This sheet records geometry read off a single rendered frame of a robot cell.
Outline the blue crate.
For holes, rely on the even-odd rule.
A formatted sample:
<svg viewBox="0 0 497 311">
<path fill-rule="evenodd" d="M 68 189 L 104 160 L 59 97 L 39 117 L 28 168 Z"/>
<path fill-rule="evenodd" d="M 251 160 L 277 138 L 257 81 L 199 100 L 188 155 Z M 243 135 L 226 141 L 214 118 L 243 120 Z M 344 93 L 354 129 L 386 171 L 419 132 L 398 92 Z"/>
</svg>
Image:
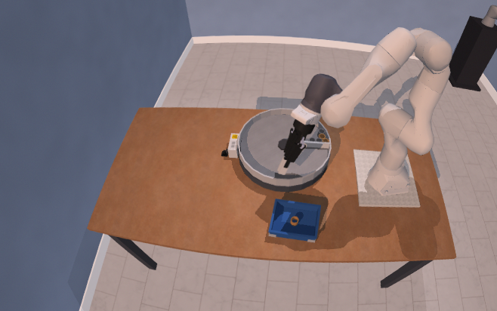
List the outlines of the blue crate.
<svg viewBox="0 0 497 311">
<path fill-rule="evenodd" d="M 315 243 L 320 221 L 320 209 L 321 205 L 275 199 L 268 231 L 269 236 Z M 299 219 L 296 226 L 290 224 L 291 218 L 294 216 Z"/>
</svg>

